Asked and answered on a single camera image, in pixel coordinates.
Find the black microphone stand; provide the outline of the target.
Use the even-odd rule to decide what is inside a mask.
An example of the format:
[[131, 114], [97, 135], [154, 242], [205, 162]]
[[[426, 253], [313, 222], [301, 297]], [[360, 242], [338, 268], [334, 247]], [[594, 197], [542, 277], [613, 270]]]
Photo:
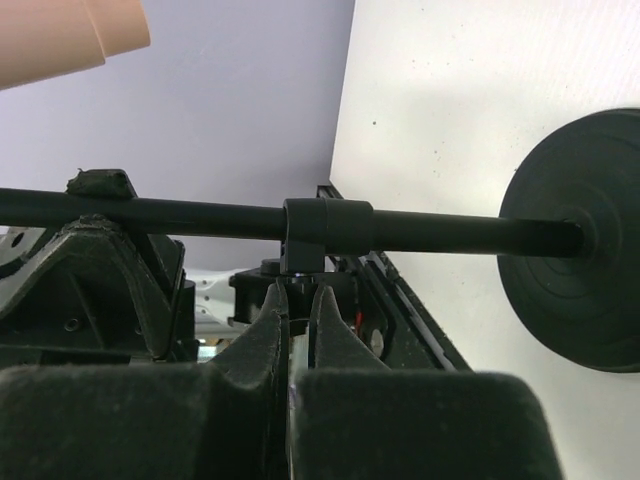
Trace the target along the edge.
[[278, 241], [281, 268], [294, 274], [329, 255], [493, 255], [513, 311], [545, 347], [599, 371], [639, 369], [635, 108], [594, 113], [549, 134], [516, 169], [495, 218], [376, 210], [345, 199], [270, 208], [1, 192], [7, 226], [59, 227], [88, 215], [142, 233]]

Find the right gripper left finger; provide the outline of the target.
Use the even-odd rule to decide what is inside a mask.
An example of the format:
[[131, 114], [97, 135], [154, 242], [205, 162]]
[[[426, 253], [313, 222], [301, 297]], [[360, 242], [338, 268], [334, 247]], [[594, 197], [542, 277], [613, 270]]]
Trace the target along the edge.
[[206, 363], [24, 367], [1, 374], [5, 479], [285, 479], [289, 309]]

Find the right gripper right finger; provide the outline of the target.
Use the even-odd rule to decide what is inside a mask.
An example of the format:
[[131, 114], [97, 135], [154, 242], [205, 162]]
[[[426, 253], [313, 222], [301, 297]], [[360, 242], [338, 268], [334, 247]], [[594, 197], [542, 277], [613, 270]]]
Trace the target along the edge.
[[542, 407], [505, 374], [392, 370], [347, 327], [333, 290], [310, 316], [295, 383], [297, 479], [560, 479]]

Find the pink microphone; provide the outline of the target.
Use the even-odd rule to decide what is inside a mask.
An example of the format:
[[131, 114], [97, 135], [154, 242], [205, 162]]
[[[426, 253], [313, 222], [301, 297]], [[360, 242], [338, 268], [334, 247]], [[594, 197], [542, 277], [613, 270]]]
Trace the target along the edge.
[[3, 1], [3, 90], [75, 73], [151, 43], [139, 1]]

